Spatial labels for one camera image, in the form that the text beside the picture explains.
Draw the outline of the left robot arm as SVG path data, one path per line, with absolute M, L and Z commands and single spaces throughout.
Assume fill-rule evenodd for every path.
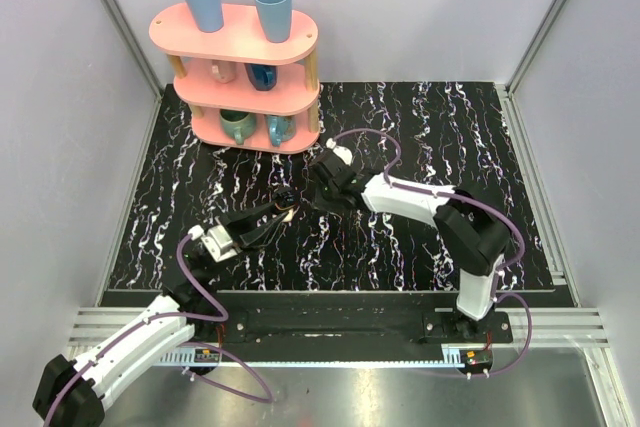
M 134 320 L 89 351 L 67 359 L 58 355 L 44 367 L 32 406 L 46 426 L 98 426 L 118 397 L 142 374 L 169 354 L 190 381 L 227 358 L 254 379 L 259 374 L 219 343 L 228 310 L 187 262 L 194 244 L 214 262 L 230 260 L 269 245 L 279 228 L 292 220 L 295 206 L 275 200 L 244 211 L 224 213 L 212 227 L 196 225 L 179 241 L 176 260 L 187 285 L 156 296 Z

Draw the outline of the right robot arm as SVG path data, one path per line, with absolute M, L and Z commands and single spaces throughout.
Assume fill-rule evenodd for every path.
M 496 271 L 513 234 L 507 217 L 465 187 L 404 181 L 387 171 L 358 171 L 351 152 L 342 147 L 323 151 L 312 162 L 311 172 L 320 209 L 391 214 L 436 229 L 460 273 L 455 334 L 470 344 L 488 334 Z

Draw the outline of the black earbud charging case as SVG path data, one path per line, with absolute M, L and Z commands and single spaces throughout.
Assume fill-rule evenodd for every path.
M 277 209 L 288 210 L 298 204 L 298 194 L 291 187 L 281 187 L 274 192 L 272 202 Z

